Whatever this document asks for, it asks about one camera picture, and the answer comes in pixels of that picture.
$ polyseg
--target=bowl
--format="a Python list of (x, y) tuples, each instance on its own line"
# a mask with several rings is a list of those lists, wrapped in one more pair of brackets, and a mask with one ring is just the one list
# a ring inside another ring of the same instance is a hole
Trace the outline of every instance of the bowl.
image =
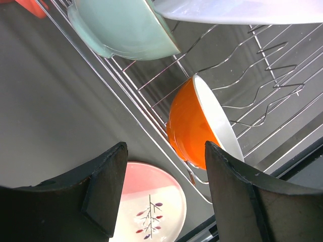
[(226, 114), (212, 90), (198, 75), (187, 80), (173, 100), (166, 132), (178, 156), (201, 169), (206, 169), (206, 141), (214, 142), (244, 161)]
[(149, 61), (179, 54), (176, 40), (151, 0), (72, 0), (68, 18), (100, 56)]

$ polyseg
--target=plate with leaf pattern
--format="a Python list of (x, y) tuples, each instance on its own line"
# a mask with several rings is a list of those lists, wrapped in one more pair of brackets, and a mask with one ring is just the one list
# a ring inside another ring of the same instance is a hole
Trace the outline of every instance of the plate with leaf pattern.
[(174, 242), (186, 218), (186, 198), (165, 171), (128, 162), (112, 242)]

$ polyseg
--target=leaf pattern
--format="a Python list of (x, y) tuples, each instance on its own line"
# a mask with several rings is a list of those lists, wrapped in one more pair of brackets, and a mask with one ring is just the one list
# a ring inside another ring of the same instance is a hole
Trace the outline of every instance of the leaf pattern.
[(138, 214), (137, 214), (137, 216), (140, 216), (140, 215), (142, 215), (143, 213), (144, 213), (144, 212), (140, 212), (140, 213), (138, 213)]
[(158, 233), (158, 231), (156, 230), (162, 228), (160, 226), (156, 226), (160, 224), (160, 221), (158, 219), (163, 217), (162, 215), (156, 216), (157, 210), (158, 213), (162, 212), (162, 209), (159, 208), (162, 205), (162, 203), (153, 203), (151, 201), (151, 195), (149, 195), (149, 207), (146, 210), (137, 213), (136, 216), (140, 216), (139, 219), (143, 222), (141, 224), (142, 229), (137, 230), (136, 233), (146, 234), (143, 239), (152, 238), (153, 233)]

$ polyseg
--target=white plate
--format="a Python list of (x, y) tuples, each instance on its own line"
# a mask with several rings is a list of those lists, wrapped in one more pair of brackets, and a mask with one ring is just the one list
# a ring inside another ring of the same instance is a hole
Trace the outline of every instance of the white plate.
[(211, 24), (323, 22), (323, 0), (155, 0), (168, 19)]
[(178, 182), (152, 165), (128, 162), (117, 224), (110, 242), (174, 242), (186, 217)]

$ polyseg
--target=wire dish rack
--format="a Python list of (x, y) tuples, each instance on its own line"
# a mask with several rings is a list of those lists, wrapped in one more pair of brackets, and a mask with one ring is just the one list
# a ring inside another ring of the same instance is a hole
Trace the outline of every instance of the wire dish rack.
[[(52, 10), (36, 1), (109, 87)], [(66, 10), (71, 2), (51, 3), (69, 23)], [(172, 100), (194, 74), (203, 77), (222, 104), (245, 162), (264, 172), (272, 173), (292, 158), (309, 137), (321, 135), (323, 24), (168, 24), (182, 48), (179, 55), (137, 62), (118, 56), (106, 59), (92, 52), (166, 143), (165, 127)], [(208, 184), (204, 170), (181, 162), (193, 186)], [(211, 202), (208, 194), (196, 190)]]

